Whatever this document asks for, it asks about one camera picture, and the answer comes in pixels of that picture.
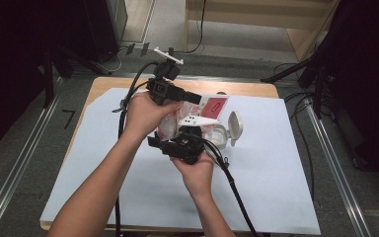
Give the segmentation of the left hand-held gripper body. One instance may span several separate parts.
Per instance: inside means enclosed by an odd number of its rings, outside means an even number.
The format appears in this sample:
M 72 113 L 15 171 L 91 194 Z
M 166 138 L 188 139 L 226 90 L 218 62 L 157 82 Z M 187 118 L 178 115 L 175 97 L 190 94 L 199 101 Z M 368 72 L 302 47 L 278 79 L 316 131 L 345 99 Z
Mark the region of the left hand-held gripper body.
M 154 51 L 163 56 L 166 61 L 155 67 L 154 78 L 150 78 L 146 86 L 152 100 L 157 105 L 163 105 L 166 100 L 189 102 L 190 93 L 172 83 L 181 72 L 178 64 L 183 65 L 184 61 L 175 58 L 170 52 L 160 50 L 159 47 L 155 47 Z

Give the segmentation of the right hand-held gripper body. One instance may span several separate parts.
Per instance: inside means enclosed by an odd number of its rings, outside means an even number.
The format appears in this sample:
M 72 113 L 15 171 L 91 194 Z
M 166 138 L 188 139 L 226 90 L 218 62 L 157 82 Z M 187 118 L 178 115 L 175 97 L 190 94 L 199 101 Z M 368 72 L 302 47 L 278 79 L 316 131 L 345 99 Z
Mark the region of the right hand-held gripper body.
M 180 158 L 192 165 L 198 161 L 205 147 L 208 147 L 217 160 L 220 157 L 218 148 L 211 141 L 206 140 L 201 131 L 204 125 L 215 124 L 219 124 L 218 119 L 188 115 L 178 122 L 180 126 L 178 135 L 170 140 L 160 141 L 159 148 L 164 154 Z

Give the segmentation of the black tripod stand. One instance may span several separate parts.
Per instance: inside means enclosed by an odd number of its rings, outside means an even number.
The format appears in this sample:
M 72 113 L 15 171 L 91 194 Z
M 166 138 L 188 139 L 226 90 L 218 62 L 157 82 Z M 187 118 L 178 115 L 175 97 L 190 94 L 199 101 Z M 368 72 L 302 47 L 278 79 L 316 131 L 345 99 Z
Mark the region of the black tripod stand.
M 300 88 L 307 88 L 312 82 L 316 83 L 313 96 L 313 112 L 319 119 L 321 117 L 324 80 L 329 77 L 325 54 L 331 48 L 333 40 L 333 34 L 328 32 L 312 55 L 298 63 L 295 63 L 293 66 L 290 66 L 280 73 L 266 79 L 262 79 L 262 82 L 272 84 L 294 72 L 299 71 L 300 69 L 303 69 L 303 73 L 298 79 L 298 85 Z

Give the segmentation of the black cabinet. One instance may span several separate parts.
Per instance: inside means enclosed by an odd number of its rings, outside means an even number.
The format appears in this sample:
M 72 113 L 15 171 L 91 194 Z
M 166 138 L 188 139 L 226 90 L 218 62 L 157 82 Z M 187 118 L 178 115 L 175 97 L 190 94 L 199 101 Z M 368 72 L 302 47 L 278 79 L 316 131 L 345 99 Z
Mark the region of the black cabinet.
M 91 30 L 93 59 L 106 62 L 119 52 L 128 19 L 124 0 L 84 0 Z

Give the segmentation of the white round flip-lid container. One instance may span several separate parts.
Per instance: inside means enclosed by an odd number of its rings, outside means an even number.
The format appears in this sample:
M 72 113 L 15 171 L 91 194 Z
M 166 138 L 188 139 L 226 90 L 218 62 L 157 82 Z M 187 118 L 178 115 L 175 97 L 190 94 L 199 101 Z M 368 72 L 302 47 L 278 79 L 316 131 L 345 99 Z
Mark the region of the white round flip-lid container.
M 240 114 L 234 111 L 228 118 L 227 126 L 216 124 L 206 135 L 206 139 L 212 142 L 219 150 L 226 148 L 228 144 L 235 146 L 244 130 Z

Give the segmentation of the person's left hand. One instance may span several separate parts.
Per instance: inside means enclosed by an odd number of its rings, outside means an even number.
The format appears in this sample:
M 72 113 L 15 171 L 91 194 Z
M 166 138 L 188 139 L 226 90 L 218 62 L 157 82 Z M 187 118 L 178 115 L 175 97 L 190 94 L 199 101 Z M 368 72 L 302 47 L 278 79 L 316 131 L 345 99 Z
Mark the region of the person's left hand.
M 129 102 L 124 133 L 132 133 L 144 138 L 152 132 L 164 117 L 175 113 L 182 107 L 182 102 L 168 102 L 159 106 L 152 101 L 148 92 L 136 93 Z

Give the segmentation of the red and white refill pouch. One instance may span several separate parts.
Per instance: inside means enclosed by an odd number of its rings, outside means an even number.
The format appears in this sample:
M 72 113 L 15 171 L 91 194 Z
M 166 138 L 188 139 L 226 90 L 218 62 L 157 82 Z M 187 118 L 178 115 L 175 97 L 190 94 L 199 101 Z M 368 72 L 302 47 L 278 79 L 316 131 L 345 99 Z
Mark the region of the red and white refill pouch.
M 219 119 L 229 97 L 218 94 L 204 94 L 199 104 L 184 102 L 179 110 L 164 117 L 157 127 L 158 135 L 163 139 L 172 139 L 178 136 L 180 121 L 188 116 Z

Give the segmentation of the person's right hand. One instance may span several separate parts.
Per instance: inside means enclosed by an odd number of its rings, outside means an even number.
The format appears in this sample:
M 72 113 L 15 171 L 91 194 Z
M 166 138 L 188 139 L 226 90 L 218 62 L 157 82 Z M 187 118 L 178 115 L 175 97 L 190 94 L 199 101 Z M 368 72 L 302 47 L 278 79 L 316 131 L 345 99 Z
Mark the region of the person's right hand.
M 214 162 L 202 152 L 198 161 L 190 165 L 179 158 L 172 158 L 171 161 L 181 172 L 184 184 L 193 199 L 211 198 L 211 183 Z

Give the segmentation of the metal floor rail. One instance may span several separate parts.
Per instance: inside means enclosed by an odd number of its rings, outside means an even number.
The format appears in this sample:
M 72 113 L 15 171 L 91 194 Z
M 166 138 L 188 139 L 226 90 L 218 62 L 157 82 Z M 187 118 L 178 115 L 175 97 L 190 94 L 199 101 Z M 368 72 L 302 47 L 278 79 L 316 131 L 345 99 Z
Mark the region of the metal floor rail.
M 360 205 L 350 187 L 350 184 L 341 167 L 337 153 L 329 139 L 324 124 L 320 118 L 316 116 L 313 110 L 314 102 L 312 99 L 307 99 L 310 106 L 307 107 L 309 119 L 314 127 L 318 140 L 323 149 L 324 155 L 328 162 L 329 168 L 333 175 L 334 181 L 340 193 L 343 205 L 349 216 L 349 220 L 354 229 L 356 237 L 373 237 L 369 226 L 364 218 L 364 214 Z
M 46 126 L 53 115 L 53 112 L 59 102 L 61 91 L 64 89 L 65 80 L 61 77 L 58 77 L 55 86 L 55 96 L 50 101 L 49 105 L 42 109 L 38 117 L 35 126 L 30 133 L 26 143 L 24 144 L 20 154 L 18 155 L 15 164 L 13 165 L 10 173 L 8 174 L 5 182 L 3 183 L 2 188 L 0 189 L 0 219 L 3 216 L 18 184 L 21 181 L 22 176 L 24 175 L 30 160 L 36 150 L 36 147 L 42 137 L 43 132 L 46 129 Z

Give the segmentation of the black metal stand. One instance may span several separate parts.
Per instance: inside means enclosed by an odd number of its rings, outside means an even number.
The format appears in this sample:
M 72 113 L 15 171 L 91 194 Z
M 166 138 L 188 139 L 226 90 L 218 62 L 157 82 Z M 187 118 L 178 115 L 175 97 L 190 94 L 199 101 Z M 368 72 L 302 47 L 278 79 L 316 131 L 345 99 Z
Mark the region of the black metal stand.
M 43 52 L 43 77 L 45 100 L 44 107 L 47 109 L 50 103 L 54 100 L 54 86 L 52 68 L 55 67 L 62 77 L 71 77 L 73 69 L 70 66 L 68 59 L 74 59 L 81 65 L 90 69 L 97 75 L 109 75 L 108 71 L 104 71 L 101 67 L 86 60 L 84 57 L 75 53 L 73 50 L 62 46 L 49 44 L 44 48 Z

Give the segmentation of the light wooden shelf unit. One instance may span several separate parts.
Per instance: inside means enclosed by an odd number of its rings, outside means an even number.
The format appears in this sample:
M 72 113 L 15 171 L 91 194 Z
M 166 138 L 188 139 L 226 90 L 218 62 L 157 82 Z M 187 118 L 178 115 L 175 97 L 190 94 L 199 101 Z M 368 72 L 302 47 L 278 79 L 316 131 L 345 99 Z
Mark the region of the light wooden shelf unit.
M 189 20 L 286 29 L 298 60 L 329 28 L 341 0 L 185 0 L 185 45 Z

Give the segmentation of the white paper sheet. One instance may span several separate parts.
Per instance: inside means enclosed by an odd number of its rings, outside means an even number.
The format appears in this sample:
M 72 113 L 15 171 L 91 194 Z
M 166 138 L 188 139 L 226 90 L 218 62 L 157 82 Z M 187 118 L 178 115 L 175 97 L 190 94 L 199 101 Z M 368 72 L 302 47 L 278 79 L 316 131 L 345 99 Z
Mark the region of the white paper sheet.
M 40 217 L 48 227 L 59 209 L 102 162 L 117 139 L 116 108 L 125 90 L 112 88 L 85 110 Z M 317 235 L 315 208 L 283 100 L 229 96 L 220 114 L 237 111 L 244 130 L 222 154 L 229 172 L 215 169 L 212 192 L 235 231 Z M 111 221 L 125 228 L 200 229 L 180 172 L 159 149 L 142 144 L 119 193 Z

